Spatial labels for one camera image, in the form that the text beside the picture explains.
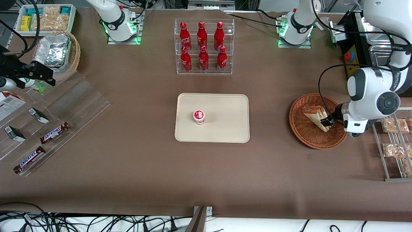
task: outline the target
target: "brown tabletop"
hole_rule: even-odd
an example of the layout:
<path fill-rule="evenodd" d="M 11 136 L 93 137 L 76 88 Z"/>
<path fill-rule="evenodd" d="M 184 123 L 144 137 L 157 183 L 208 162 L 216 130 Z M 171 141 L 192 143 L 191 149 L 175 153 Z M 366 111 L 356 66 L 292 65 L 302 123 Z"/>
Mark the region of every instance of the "brown tabletop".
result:
<path fill-rule="evenodd" d="M 279 49 L 274 27 L 235 18 L 233 75 L 179 76 L 174 19 L 232 16 L 157 10 L 145 20 L 141 45 L 107 45 L 96 11 L 78 11 L 78 70 L 112 105 L 28 177 L 0 162 L 1 202 L 27 201 L 46 212 L 190 215 L 192 206 L 207 205 L 220 217 L 411 220 L 412 184 L 383 181 L 373 133 L 320 151 L 289 127 L 292 102 L 316 93 L 320 73 L 342 63 L 327 30 L 313 30 L 312 49 Z M 15 36 L 9 48 L 22 43 Z M 343 68 L 328 71 L 322 86 L 337 102 L 348 99 Z M 176 141 L 184 92 L 245 94 L 249 142 Z"/>

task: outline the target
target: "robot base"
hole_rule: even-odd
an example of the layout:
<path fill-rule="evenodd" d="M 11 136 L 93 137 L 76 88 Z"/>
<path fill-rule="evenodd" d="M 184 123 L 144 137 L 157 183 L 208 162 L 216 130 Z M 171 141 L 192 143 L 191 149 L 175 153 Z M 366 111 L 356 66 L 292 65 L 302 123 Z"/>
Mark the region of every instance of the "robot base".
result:
<path fill-rule="evenodd" d="M 115 41 L 113 40 L 110 36 L 107 38 L 107 44 L 114 44 L 114 45 L 139 45 L 140 41 L 142 40 L 142 31 L 143 31 L 143 24 L 144 21 L 142 20 L 145 18 L 145 11 L 134 21 L 134 22 L 141 22 L 137 24 L 136 27 L 136 33 L 132 35 L 129 39 L 125 41 Z"/>
<path fill-rule="evenodd" d="M 284 23 L 281 22 L 281 21 L 276 20 L 276 25 L 284 26 Z M 280 28 L 276 28 L 276 31 L 278 33 L 278 47 L 279 48 L 304 48 L 304 49 L 311 49 L 312 48 L 311 42 L 310 42 L 310 36 L 302 44 L 293 45 L 293 44 L 290 44 L 290 43 L 286 42 L 286 40 L 279 35 Z"/>

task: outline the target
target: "red and white cup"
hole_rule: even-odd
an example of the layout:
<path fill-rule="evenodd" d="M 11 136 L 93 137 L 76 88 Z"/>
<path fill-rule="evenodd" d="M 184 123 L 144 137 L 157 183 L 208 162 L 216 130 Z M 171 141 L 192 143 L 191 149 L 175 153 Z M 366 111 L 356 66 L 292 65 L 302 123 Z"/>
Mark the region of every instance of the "red and white cup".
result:
<path fill-rule="evenodd" d="M 197 125 L 202 125 L 205 122 L 205 113 L 198 109 L 193 113 L 193 118 Z"/>

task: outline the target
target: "yellow snack package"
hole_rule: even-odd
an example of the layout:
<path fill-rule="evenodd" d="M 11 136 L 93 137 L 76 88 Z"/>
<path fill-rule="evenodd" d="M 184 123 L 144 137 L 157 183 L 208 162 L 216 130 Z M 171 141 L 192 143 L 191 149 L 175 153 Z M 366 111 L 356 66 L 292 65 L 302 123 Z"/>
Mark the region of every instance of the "yellow snack package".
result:
<path fill-rule="evenodd" d="M 30 30 L 30 25 L 31 25 L 31 16 L 23 15 L 21 17 L 20 30 L 21 31 L 29 31 Z"/>

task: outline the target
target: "clear acrylic shelf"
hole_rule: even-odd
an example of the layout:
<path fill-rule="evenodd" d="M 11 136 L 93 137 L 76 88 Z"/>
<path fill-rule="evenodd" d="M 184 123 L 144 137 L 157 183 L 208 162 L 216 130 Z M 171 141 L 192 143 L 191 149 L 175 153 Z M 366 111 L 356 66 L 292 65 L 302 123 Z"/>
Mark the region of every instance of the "clear acrylic shelf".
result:
<path fill-rule="evenodd" d="M 208 46 L 207 53 L 209 54 L 209 69 L 201 71 L 199 68 L 199 53 L 200 49 L 197 45 L 197 31 L 199 29 L 199 22 L 205 23 L 205 29 L 207 32 Z M 214 35 L 216 26 L 219 21 L 223 22 L 223 31 L 225 32 L 224 45 L 226 46 L 227 54 L 227 66 L 224 72 L 217 71 L 217 57 L 219 52 L 214 50 Z M 186 72 L 181 63 L 180 55 L 182 44 L 180 42 L 180 23 L 185 22 L 187 30 L 190 33 L 190 41 L 192 43 L 192 49 L 189 52 L 192 60 L 192 70 Z M 176 71 L 178 74 L 232 74 L 233 72 L 233 50 L 234 50 L 234 19 L 176 19 L 175 20 L 175 52 L 176 52 Z"/>
<path fill-rule="evenodd" d="M 106 109 L 110 103 L 84 78 L 76 72 L 68 80 L 47 85 L 43 93 L 35 93 L 27 89 L 16 90 L 26 103 L 0 121 L 0 162 L 10 164 L 10 172 L 26 157 L 41 146 L 46 153 L 31 162 L 19 175 L 28 176 L 44 163 L 51 155 L 73 138 L 82 128 Z M 30 108 L 41 111 L 48 119 L 47 124 L 35 120 L 28 112 Z M 46 144 L 40 138 L 67 122 L 70 129 L 63 131 L 58 137 Z M 4 128 L 12 126 L 19 129 L 26 138 L 24 142 L 16 142 L 7 135 Z"/>

